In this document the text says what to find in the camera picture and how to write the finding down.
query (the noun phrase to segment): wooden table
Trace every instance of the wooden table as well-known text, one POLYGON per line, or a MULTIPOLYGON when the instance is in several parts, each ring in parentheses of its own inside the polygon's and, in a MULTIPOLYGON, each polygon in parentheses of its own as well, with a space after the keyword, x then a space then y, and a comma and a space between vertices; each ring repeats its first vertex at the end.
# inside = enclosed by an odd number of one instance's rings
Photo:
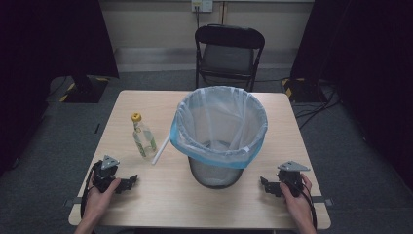
MULTIPOLYGON (((188 158, 170 143, 156 165, 144 160, 133 141, 131 114, 140 112, 158 146, 169 133, 176 106, 188 92, 122 91, 91 161, 110 155, 120 160, 117 177, 138 174, 131 191, 115 194, 100 225, 219 229, 293 229, 295 224, 283 198, 265 193, 261 176, 278 181, 277 166, 289 160, 311 168, 291 105, 284 94, 253 93, 267 112, 268 131, 261 151, 231 187, 215 190, 198 184, 188 158)), ((320 196, 314 171, 305 172, 320 196)), ((82 196, 84 183, 79 191, 82 196)), ((324 203, 315 204, 319 229, 330 219, 324 203)), ((69 222, 77 225, 80 205, 74 205, 69 222)))

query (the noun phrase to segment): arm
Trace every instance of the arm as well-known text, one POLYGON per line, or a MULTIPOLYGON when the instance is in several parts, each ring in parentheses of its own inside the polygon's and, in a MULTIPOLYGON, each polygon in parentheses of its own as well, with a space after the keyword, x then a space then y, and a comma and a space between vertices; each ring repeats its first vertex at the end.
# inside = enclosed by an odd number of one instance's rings
POLYGON ((91 187, 91 189, 88 193, 88 202, 85 207, 85 213, 82 221, 76 228, 75 234, 92 233, 94 227, 98 224, 109 207, 112 195, 120 182, 121 180, 119 178, 113 180, 104 193, 100 193, 97 188, 92 186, 92 182, 90 182, 89 187, 91 187))
MULTIPOLYGON (((301 174, 305 186, 311 191, 312 184, 309 179, 301 174)), ((288 208, 289 213, 294 219, 295 224, 298 227, 298 230, 301 234, 314 234, 317 233, 316 229, 313 226, 311 209, 302 194, 298 197, 293 197, 289 191, 288 186, 285 183, 280 183, 280 189, 282 190, 283 196, 285 198, 286 207, 288 208)), ((309 191, 304 189, 304 193, 310 197, 309 191)))

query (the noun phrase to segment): hand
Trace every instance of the hand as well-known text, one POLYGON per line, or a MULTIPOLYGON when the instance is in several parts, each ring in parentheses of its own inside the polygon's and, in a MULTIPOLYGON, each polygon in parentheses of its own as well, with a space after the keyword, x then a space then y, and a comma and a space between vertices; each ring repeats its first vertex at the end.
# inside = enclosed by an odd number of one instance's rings
MULTIPOLYGON (((311 191, 312 184, 304 174, 301 174, 301 177, 303 178, 304 185, 308 188, 308 190, 304 188, 303 192, 310 197, 309 191, 311 191)), ((298 197, 292 196, 288 186, 283 182, 280 183, 280 189, 285 198, 286 207, 298 226, 300 233, 316 233, 312 222, 311 208, 303 194, 300 194, 298 197)))
POLYGON ((119 178, 116 178, 110 183, 109 187, 104 193, 100 193, 100 191, 93 186, 91 179, 88 186, 89 192, 85 212, 83 214, 82 221, 76 228, 75 234, 89 234, 93 231, 94 227, 106 213, 112 195, 115 192, 115 189, 118 187, 119 183, 121 183, 121 180, 119 178))

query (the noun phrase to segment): gray carpet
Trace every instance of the gray carpet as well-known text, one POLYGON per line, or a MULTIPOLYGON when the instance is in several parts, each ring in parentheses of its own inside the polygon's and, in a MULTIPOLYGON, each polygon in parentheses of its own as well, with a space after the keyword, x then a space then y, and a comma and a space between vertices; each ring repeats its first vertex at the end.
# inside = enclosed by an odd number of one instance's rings
MULTIPOLYGON (((59 102, 71 79, 56 78, 50 106, 18 167, 0 177, 0 233, 72 233, 70 208, 63 203, 77 195, 117 95, 122 90, 191 91, 194 75, 194 70, 121 73, 98 104, 59 102)), ((281 92, 280 81, 271 80, 288 75, 289 69, 260 69, 254 92, 281 92)), ((329 97, 333 89, 323 90, 329 97)), ((318 106, 295 103, 293 109, 302 115, 318 106)), ((299 126, 310 116, 298 118, 299 126)), ((334 202, 328 207, 332 225, 319 233, 412 233, 411 191, 363 140, 357 121, 342 104, 318 113, 301 132, 321 191, 334 202)), ((97 233, 122 230, 98 227, 97 233)))

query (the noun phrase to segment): glass bottle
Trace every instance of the glass bottle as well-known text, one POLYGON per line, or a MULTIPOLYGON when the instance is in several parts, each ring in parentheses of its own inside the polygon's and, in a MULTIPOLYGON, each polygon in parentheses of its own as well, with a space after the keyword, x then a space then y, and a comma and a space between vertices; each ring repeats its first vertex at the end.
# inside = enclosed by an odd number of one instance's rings
POLYGON ((140 113, 134 113, 131 116, 131 120, 133 121, 134 127, 134 142, 136 143, 140 154, 144 159, 153 158, 157 152, 157 146, 151 130, 143 124, 140 113))

